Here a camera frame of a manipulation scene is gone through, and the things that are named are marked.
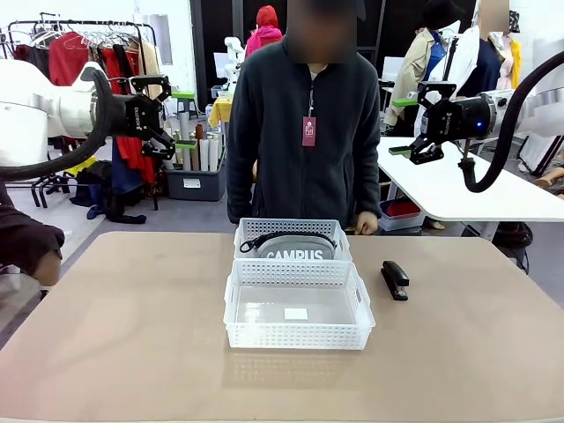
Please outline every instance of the red item in basket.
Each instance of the red item in basket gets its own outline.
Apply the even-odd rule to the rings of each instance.
[[[391,218],[421,213],[421,209],[413,201],[392,203],[388,206],[386,214]]]

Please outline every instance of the red beanie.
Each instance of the red beanie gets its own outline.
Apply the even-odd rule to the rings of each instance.
[[[261,7],[256,14],[256,23],[259,28],[261,26],[274,26],[278,28],[278,17],[274,8],[272,6]]]

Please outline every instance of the white wall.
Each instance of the white wall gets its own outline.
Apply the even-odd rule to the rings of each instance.
[[[141,15],[168,15],[173,64],[163,66],[161,71],[169,76],[172,85],[196,91],[189,0],[20,0],[1,8],[0,27],[15,20],[39,19],[41,11],[60,13],[61,19],[135,22],[142,22]],[[24,34],[14,33],[13,36],[15,40],[25,41]]]
[[[510,0],[512,10],[521,14],[521,33],[516,40],[523,44],[521,79],[532,71],[532,45],[536,38],[562,34],[564,36],[564,0]]]

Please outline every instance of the black stapler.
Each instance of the black stapler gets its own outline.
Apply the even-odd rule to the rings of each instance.
[[[384,262],[382,264],[382,275],[390,290],[391,297],[395,301],[407,301],[405,288],[409,286],[409,278],[396,262]]]

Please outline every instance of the pink garment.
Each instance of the pink garment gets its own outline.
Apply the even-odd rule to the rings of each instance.
[[[261,26],[250,36],[247,41],[245,59],[267,44],[282,40],[282,33],[274,26]]]
[[[501,78],[497,81],[498,90],[510,90],[512,86],[511,73],[513,71],[513,53],[511,51],[511,39],[508,36],[503,37],[503,52],[505,54],[505,62],[501,65]]]

